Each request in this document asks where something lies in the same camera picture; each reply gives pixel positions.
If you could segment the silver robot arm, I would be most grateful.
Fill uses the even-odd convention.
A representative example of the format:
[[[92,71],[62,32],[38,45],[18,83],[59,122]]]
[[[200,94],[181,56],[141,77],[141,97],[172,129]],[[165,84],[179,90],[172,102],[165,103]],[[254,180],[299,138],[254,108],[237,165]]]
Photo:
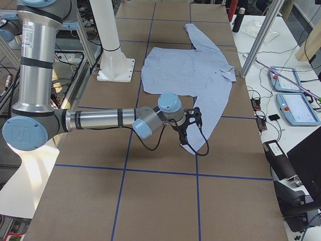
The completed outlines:
[[[18,101],[4,123],[2,135],[12,147],[32,151],[49,139],[72,130],[132,129],[139,139],[150,137],[171,125],[186,145],[187,128],[202,126],[199,108],[184,109],[179,97],[163,93],[155,107],[72,111],[51,105],[56,35],[61,29],[75,30],[81,20],[76,1],[18,1],[22,22],[22,54]]]

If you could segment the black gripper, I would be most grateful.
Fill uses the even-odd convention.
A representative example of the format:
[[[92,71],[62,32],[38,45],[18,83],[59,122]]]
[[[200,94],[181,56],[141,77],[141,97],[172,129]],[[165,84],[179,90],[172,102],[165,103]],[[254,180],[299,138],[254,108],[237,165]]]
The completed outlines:
[[[181,125],[182,128],[186,130],[188,126],[196,124],[200,130],[202,129],[202,114],[199,107],[184,109],[184,117],[185,121]],[[185,130],[179,130],[181,145],[188,144],[187,133]]]

